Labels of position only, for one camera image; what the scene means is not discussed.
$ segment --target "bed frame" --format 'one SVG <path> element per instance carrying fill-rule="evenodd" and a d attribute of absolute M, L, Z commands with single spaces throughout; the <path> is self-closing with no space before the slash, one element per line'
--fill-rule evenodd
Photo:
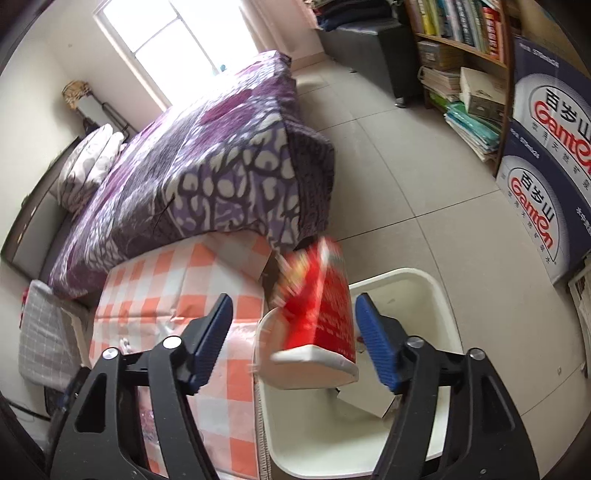
<path fill-rule="evenodd" d="M 0 251 L 0 258 L 29 280 L 47 283 L 57 254 L 72 225 L 72 214 L 57 203 L 56 183 L 64 163 L 81 139 L 76 138 L 51 162 L 21 210 Z"/>

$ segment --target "floor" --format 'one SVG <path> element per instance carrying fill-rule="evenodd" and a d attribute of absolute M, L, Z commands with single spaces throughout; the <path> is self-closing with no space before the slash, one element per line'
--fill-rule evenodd
<path fill-rule="evenodd" d="M 465 350 L 486 351 L 544 475 L 591 409 L 572 300 L 554 288 L 490 171 L 422 104 L 333 61 L 294 72 L 305 122 L 335 145 L 328 233 L 350 283 L 400 267 L 441 281 Z"/>

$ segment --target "pillow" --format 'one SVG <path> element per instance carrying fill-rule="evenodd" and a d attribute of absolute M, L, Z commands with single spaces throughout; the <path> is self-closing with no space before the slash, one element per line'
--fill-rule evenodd
<path fill-rule="evenodd" d="M 100 184 L 103 183 L 107 174 L 111 171 L 111 167 L 113 166 L 113 163 L 115 163 L 115 159 L 119 154 L 119 149 L 123 143 L 123 138 L 124 137 L 121 132 L 116 132 L 111 135 L 111 138 L 108 140 L 103 151 L 100 153 L 99 158 L 96 160 L 95 164 L 90 170 L 90 173 L 86 177 L 84 185 L 82 186 L 79 194 L 80 199 L 77 202 L 78 211 L 84 205 L 86 205 L 88 200 L 92 198 L 92 196 L 99 189 Z"/>
<path fill-rule="evenodd" d="M 103 125 L 80 142 L 68 157 L 57 181 L 57 201 L 70 212 L 75 213 L 80 209 L 86 177 L 112 135 L 113 127 Z"/>

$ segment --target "gray plaid cushion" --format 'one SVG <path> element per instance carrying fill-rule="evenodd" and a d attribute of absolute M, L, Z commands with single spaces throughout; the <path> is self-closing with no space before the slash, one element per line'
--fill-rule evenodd
<path fill-rule="evenodd" d="M 93 324 L 90 313 L 60 300 L 43 282 L 31 282 L 18 349 L 18 369 L 23 377 L 56 390 L 66 389 L 82 363 L 70 315 L 80 319 L 88 347 Z"/>

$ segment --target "orange checkered cloth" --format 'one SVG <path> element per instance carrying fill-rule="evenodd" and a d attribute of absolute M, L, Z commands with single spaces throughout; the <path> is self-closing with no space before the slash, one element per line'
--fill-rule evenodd
<path fill-rule="evenodd" d="M 213 369 L 188 397 L 203 443 L 223 479 L 259 478 L 251 364 L 264 294 L 258 279 L 271 248 L 260 235 L 206 233 L 129 260 L 109 273 L 96 311 L 90 359 L 118 347 L 123 353 L 153 348 L 204 316 L 222 293 L 234 320 Z M 139 389 L 146 451 L 153 472 L 166 476 L 148 388 Z"/>

